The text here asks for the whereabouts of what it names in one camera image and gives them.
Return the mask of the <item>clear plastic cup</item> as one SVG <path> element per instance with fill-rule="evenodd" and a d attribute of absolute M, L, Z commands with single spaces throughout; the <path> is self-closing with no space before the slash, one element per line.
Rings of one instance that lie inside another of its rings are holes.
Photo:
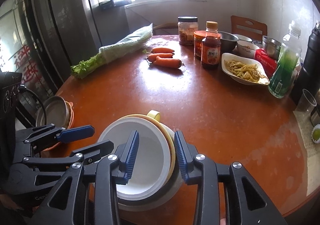
<path fill-rule="evenodd" d="M 314 96 L 307 90 L 302 90 L 302 95 L 300 97 L 300 100 L 298 102 L 298 105 L 295 109 L 296 112 L 302 112 L 302 113 L 311 113 L 311 111 L 317 106 L 317 102 L 314 98 Z"/>

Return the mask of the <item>dark refrigerator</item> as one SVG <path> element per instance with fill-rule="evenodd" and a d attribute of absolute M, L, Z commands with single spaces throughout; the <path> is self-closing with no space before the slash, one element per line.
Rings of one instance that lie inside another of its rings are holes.
<path fill-rule="evenodd" d="M 71 66 L 94 56 L 102 46 L 129 34 L 129 0 L 31 0 L 37 43 L 49 72 L 61 86 Z"/>

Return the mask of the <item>instant noodle paper bowl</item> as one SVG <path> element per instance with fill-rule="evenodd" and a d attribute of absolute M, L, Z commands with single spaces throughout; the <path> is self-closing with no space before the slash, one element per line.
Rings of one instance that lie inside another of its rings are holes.
<path fill-rule="evenodd" d="M 139 117 L 125 117 L 110 124 L 98 141 L 110 140 L 116 149 L 130 133 L 139 133 L 139 147 L 132 177 L 126 185 L 117 185 L 121 200 L 139 201 L 154 195 L 167 180 L 171 154 L 167 140 L 152 122 Z"/>

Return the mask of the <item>front carrot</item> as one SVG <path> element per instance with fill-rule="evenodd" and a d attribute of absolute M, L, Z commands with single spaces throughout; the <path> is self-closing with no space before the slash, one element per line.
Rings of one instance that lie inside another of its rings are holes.
<path fill-rule="evenodd" d="M 179 69 L 182 65 L 182 61 L 180 59 L 162 58 L 158 56 L 152 64 L 160 67 Z"/>

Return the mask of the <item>black thermos flask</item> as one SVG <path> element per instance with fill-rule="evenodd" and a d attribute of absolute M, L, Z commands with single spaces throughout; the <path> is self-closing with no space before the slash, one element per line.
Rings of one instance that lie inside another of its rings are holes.
<path fill-rule="evenodd" d="M 319 75 L 320 75 L 320 35 L 319 21 L 316 22 L 311 35 L 309 36 L 307 51 L 299 76 L 291 90 L 290 96 L 293 102 L 298 105 L 302 96 L 303 89 L 308 90 L 315 96 L 319 90 Z"/>

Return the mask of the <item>small steel tin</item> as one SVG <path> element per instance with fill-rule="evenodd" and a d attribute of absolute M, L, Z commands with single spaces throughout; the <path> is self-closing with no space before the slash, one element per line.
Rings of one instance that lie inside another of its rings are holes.
<path fill-rule="evenodd" d="M 319 110 L 315 107 L 310 113 L 310 122 L 313 126 L 316 126 L 320 123 Z"/>

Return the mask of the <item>large steel bowl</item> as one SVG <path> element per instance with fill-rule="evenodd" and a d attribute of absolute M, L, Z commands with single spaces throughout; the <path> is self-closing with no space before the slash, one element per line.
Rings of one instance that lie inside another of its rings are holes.
<path fill-rule="evenodd" d="M 126 201 L 119 199 L 120 209 L 128 211 L 150 210 L 168 202 L 180 189 L 182 178 L 175 161 L 175 167 L 169 181 L 164 184 L 154 195 L 139 201 Z"/>

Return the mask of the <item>orange plastic plate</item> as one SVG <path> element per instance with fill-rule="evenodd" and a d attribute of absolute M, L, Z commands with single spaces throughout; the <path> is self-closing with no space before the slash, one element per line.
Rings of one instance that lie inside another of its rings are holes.
<path fill-rule="evenodd" d="M 66 101 L 66 105 L 67 105 L 67 108 L 68 108 L 68 111 L 69 111 L 69 116 L 67 117 L 67 120 L 66 120 L 66 123 L 65 123 L 64 127 L 66 129 L 71 129 L 73 127 L 73 125 L 74 125 L 74 111 L 73 111 L 73 108 L 72 108 L 73 107 L 73 103 Z M 55 145 L 44 149 L 44 152 L 50 151 L 50 150 L 52 150 L 54 148 L 57 148 L 60 144 L 61 144 L 61 142 L 58 142 Z"/>

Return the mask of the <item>white ceramic bowl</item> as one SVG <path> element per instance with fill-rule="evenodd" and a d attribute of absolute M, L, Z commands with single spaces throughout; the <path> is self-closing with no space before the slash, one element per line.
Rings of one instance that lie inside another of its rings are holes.
<path fill-rule="evenodd" d="M 257 49 L 259 49 L 258 46 L 247 41 L 238 41 L 236 46 L 238 54 L 249 59 L 254 59 L 255 52 Z"/>

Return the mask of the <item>back carrot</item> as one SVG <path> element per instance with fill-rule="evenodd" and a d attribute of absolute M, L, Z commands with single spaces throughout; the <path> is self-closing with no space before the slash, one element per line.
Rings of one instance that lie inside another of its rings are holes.
<path fill-rule="evenodd" d="M 171 53 L 173 54 L 175 51 L 170 49 L 170 48 L 166 48 L 166 47 L 156 47 L 152 49 L 152 53 L 154 54 L 159 54 L 159 53 Z"/>

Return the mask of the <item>red tissue box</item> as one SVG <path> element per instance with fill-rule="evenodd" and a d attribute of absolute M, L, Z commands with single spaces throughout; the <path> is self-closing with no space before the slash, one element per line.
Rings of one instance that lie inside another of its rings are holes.
<path fill-rule="evenodd" d="M 274 74 L 277 68 L 277 61 L 269 57 L 263 48 L 259 48 L 255 51 L 254 59 L 262 64 L 268 77 L 271 77 Z"/>

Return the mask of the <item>steel cup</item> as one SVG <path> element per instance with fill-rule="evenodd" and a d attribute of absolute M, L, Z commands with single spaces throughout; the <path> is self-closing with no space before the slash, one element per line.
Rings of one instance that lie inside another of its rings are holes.
<path fill-rule="evenodd" d="M 264 35 L 262 38 L 262 44 L 263 49 L 267 53 L 267 55 L 277 61 L 279 58 L 281 43 L 273 38 Z"/>

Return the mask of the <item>yellow enamel bowl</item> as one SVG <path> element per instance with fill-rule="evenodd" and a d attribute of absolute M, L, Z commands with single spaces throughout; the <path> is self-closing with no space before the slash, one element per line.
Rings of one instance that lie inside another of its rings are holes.
<path fill-rule="evenodd" d="M 165 137 L 167 144 L 168 144 L 168 147 L 169 147 L 169 151 L 170 151 L 170 169 L 169 169 L 169 173 L 167 175 L 167 178 L 165 180 L 165 184 L 166 184 L 169 181 L 169 179 L 171 178 L 174 167 L 175 167 L 176 153 L 174 153 L 174 149 L 175 149 L 174 140 L 172 139 L 169 132 L 164 128 L 164 126 L 161 123 L 161 114 L 158 111 L 151 110 L 148 112 L 147 115 L 145 115 L 145 114 L 129 114 L 129 115 L 123 116 L 123 118 L 127 118 L 127 117 L 142 118 L 142 119 L 145 119 L 145 120 L 151 122 L 161 131 L 161 133 Z"/>

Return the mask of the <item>middle carrot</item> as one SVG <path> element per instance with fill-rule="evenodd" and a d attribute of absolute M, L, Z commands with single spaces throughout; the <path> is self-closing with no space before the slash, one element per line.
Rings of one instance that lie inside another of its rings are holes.
<path fill-rule="evenodd" d="M 161 59 L 171 59 L 173 58 L 173 53 L 151 53 L 147 56 L 147 60 L 151 63 L 155 62 L 157 57 L 160 57 Z"/>

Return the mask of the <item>steel pan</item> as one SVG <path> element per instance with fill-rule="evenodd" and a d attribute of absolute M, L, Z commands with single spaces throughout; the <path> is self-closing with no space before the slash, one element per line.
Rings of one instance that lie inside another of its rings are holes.
<path fill-rule="evenodd" d="M 54 124 L 56 127 L 67 128 L 71 113 L 66 101 L 60 96 L 52 96 L 44 103 L 44 109 L 46 110 L 47 121 L 44 121 L 43 108 L 37 112 L 36 126 L 43 126 L 48 124 Z"/>

